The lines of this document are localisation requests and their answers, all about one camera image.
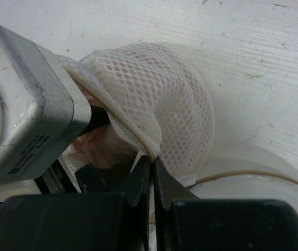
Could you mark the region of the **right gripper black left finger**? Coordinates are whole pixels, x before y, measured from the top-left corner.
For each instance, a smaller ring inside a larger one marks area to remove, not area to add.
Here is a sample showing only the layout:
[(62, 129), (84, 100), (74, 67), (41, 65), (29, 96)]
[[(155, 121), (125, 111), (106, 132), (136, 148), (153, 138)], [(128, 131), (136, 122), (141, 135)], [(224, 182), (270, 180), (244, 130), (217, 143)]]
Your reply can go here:
[(22, 195), (0, 204), (0, 250), (148, 250), (150, 162), (124, 193)]

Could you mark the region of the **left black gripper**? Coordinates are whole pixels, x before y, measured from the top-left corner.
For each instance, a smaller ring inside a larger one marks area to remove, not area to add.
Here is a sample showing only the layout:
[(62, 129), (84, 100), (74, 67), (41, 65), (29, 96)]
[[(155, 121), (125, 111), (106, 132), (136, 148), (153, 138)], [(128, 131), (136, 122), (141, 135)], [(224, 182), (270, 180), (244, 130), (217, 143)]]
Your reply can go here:
[[(91, 106), (91, 118), (80, 136), (110, 124), (105, 109)], [(40, 177), (35, 179), (40, 192), (46, 194), (112, 192), (124, 193), (119, 190), (119, 184), (129, 175), (131, 161), (116, 164), (110, 169), (100, 169), (93, 164), (86, 164), (74, 173), (78, 188), (66, 173), (59, 161), (55, 161)]]

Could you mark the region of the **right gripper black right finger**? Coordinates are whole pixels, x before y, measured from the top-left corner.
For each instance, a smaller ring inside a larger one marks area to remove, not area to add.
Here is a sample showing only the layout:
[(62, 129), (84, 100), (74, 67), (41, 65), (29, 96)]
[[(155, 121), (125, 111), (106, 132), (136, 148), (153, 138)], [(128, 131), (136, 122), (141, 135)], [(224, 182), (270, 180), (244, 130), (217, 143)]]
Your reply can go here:
[(158, 250), (298, 250), (298, 175), (236, 159), (198, 181), (153, 165)]

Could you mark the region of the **round beige mesh laundry bag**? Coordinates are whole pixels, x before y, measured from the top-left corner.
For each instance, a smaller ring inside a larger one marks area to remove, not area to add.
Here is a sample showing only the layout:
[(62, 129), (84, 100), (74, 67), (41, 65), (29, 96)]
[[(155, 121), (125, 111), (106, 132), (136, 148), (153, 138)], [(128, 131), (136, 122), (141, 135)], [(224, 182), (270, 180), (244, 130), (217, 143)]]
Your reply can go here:
[(107, 112), (108, 125), (78, 137), (62, 154), (71, 172), (159, 157), (166, 170), (201, 198), (298, 201), (293, 173), (217, 162), (197, 179), (211, 151), (215, 114), (197, 69), (156, 43), (92, 52), (76, 61), (58, 56), (88, 102)]

